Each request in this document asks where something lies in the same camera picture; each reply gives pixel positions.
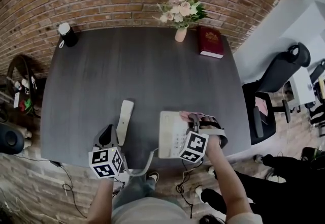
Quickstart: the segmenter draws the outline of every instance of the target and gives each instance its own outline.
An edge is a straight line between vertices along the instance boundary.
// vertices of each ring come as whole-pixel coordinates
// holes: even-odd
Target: pink vase
[[[175,34],[175,40],[179,43],[183,42],[186,36],[187,27],[178,28]]]

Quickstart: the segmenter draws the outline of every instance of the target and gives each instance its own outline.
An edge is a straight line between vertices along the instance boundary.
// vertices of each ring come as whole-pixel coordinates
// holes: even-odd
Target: desk
[[[122,148],[130,168],[144,167],[158,147],[163,110],[215,116],[229,140],[226,155],[250,148],[244,95],[225,38],[225,56],[215,59],[198,55],[195,31],[183,43],[174,36],[171,28],[111,28],[81,33],[72,48],[57,46],[43,97],[42,157],[88,167],[94,137],[117,126],[125,99],[135,103]],[[179,162],[155,158],[153,165]]]
[[[289,108],[293,109],[299,105],[315,101],[313,84],[306,68],[301,67],[289,79],[294,99],[288,102]]]

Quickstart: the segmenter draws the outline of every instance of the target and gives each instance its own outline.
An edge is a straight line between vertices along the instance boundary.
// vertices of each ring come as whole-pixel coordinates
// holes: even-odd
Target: sneaker
[[[201,199],[201,193],[202,192],[203,192],[203,189],[202,189],[202,186],[201,185],[195,188],[195,193],[199,196],[200,201],[202,203],[208,204],[207,202],[202,201],[202,199]]]
[[[148,176],[148,179],[149,179],[149,178],[154,179],[154,182],[157,183],[158,180],[159,180],[159,174],[158,174],[157,172],[153,172],[153,173],[151,173],[151,174]]]
[[[263,155],[261,155],[261,154],[254,155],[253,159],[254,159],[255,163],[258,163],[258,164],[263,163]]]
[[[213,166],[210,166],[210,167],[209,167],[208,174],[214,176],[214,167],[213,167]]]

